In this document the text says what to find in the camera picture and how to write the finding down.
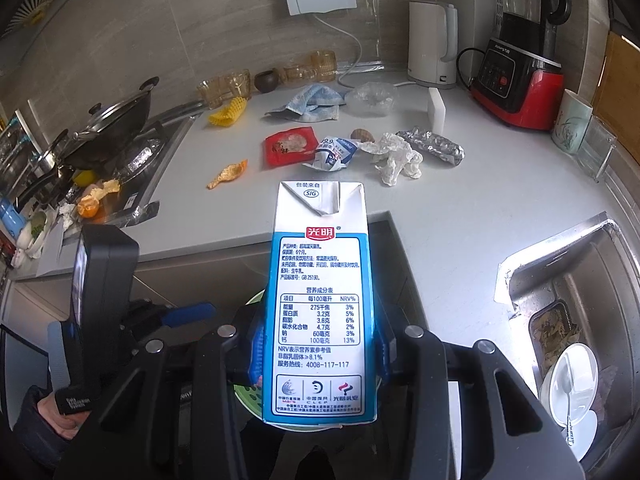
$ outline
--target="plastic wrap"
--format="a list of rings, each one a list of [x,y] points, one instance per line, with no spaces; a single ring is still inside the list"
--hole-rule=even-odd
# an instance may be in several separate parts
[[[349,92],[345,101],[350,112],[357,116],[385,116],[398,100],[398,89],[390,83],[364,83]]]

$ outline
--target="chopping board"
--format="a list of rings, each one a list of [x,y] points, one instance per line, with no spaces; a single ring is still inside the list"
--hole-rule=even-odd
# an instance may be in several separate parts
[[[640,48],[610,32],[593,113],[640,163]]]

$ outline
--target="aluminum foil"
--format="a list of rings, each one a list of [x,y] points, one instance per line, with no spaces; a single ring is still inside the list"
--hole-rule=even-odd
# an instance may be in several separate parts
[[[415,149],[431,153],[431,155],[435,155],[454,166],[460,164],[462,159],[465,158],[465,150],[462,149],[462,146],[451,142],[446,137],[421,130],[418,126],[397,134]]]

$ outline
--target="milk carton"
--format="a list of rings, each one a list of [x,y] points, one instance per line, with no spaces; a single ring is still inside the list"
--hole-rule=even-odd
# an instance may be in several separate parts
[[[262,418],[376,419],[364,186],[281,182],[267,288]]]

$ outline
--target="person's hand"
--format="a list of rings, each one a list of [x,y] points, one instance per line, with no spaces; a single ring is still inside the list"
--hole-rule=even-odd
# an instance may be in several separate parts
[[[74,413],[73,415],[62,415],[58,411],[56,399],[50,393],[44,399],[38,401],[38,413],[62,438],[71,440],[78,434],[82,423],[91,412]]]

